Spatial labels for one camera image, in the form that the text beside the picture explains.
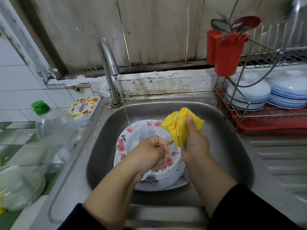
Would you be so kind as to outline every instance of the person's left hand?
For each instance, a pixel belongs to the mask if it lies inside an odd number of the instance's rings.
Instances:
[[[122,162],[126,162],[134,171],[134,182],[138,183],[144,173],[149,170],[158,171],[164,165],[165,159],[170,157],[170,142],[157,135],[140,142]]]

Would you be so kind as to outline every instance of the person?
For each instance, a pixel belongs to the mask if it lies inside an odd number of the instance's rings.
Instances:
[[[210,216],[208,229],[302,229],[227,174],[210,155],[209,141],[197,131],[191,116],[186,123],[189,136],[181,156]],[[75,206],[58,229],[122,229],[135,184],[148,170],[159,170],[170,157],[169,143],[157,135],[142,141],[83,204]]]

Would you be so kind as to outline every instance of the hand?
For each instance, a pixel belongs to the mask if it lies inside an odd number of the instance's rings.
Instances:
[[[189,130],[189,136],[186,146],[182,148],[181,157],[186,165],[194,164],[198,161],[202,161],[202,158],[208,158],[210,156],[209,141],[203,132],[197,131],[196,125],[192,116],[188,116],[187,127]]]
[[[140,142],[122,162],[126,161],[135,172],[134,182],[140,182],[144,173],[149,170],[158,171],[170,158],[170,142],[157,135]]]

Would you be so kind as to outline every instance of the faucet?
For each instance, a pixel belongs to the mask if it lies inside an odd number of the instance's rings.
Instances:
[[[115,85],[111,77],[112,75],[113,76],[118,75],[119,69],[114,59],[112,49],[108,41],[104,37],[101,37],[98,42],[98,50],[99,50],[99,54],[100,54],[103,68],[105,71],[106,81],[108,82],[108,85],[109,85],[109,92],[110,92],[110,96],[112,100],[111,105],[112,107],[115,107],[115,108],[119,107],[121,105],[121,101],[118,98],[118,94],[115,90]]]

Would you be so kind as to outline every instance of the water stream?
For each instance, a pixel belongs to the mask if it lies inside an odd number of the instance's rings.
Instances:
[[[118,89],[119,89],[119,95],[120,95],[120,98],[122,100],[122,104],[124,106],[124,110],[125,110],[125,114],[126,114],[126,117],[127,117],[128,125],[130,126],[130,120],[129,120],[129,117],[128,117],[127,109],[126,109],[126,106],[125,106],[124,98],[122,96],[122,91],[120,89],[120,85],[119,85],[118,79],[116,81],[117,81],[117,85],[118,85]]]

